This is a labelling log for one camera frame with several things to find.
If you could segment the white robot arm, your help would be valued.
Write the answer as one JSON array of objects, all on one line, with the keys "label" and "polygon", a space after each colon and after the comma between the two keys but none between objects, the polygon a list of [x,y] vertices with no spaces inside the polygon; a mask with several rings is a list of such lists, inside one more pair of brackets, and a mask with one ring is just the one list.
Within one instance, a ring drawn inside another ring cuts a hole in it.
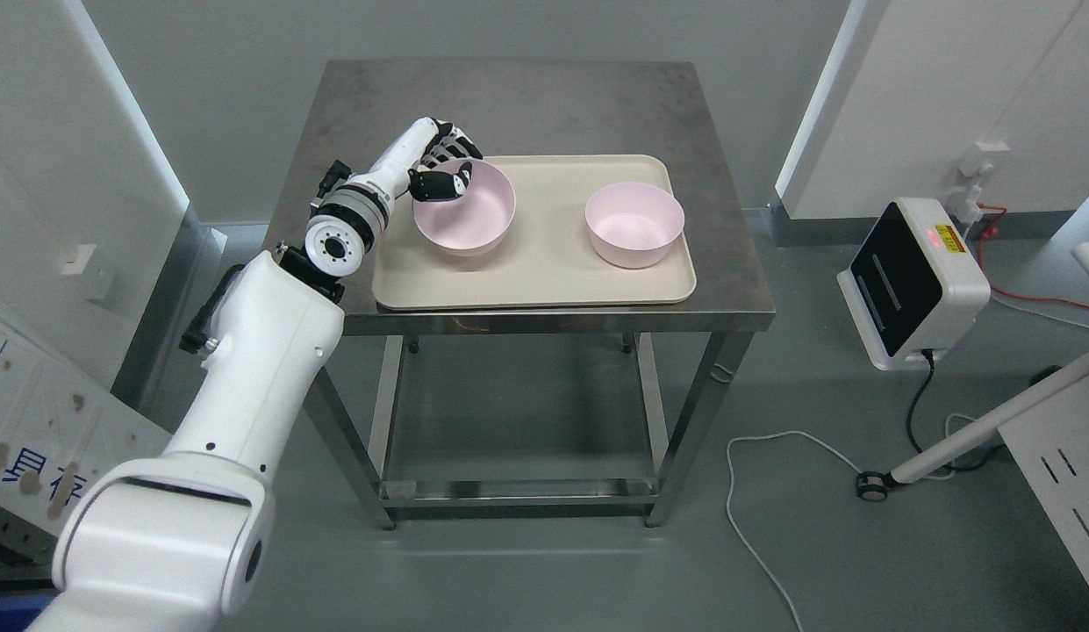
[{"label": "white robot arm", "polygon": [[337,281],[360,267],[411,175],[348,177],[316,205],[302,248],[227,277],[196,398],[161,455],[83,494],[56,544],[58,596],[32,631],[210,631],[243,608],[292,425],[342,335]]}]

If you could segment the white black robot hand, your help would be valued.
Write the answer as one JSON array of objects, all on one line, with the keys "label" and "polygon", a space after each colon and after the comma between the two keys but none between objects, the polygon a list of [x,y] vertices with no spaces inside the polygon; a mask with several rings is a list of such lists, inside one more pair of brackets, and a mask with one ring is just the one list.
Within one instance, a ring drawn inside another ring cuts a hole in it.
[{"label": "white black robot hand", "polygon": [[484,159],[484,153],[455,124],[420,117],[393,141],[363,175],[348,177],[346,184],[371,192],[383,200],[411,195],[417,200],[455,200],[470,187],[472,167],[457,172],[436,171],[453,159]]}]

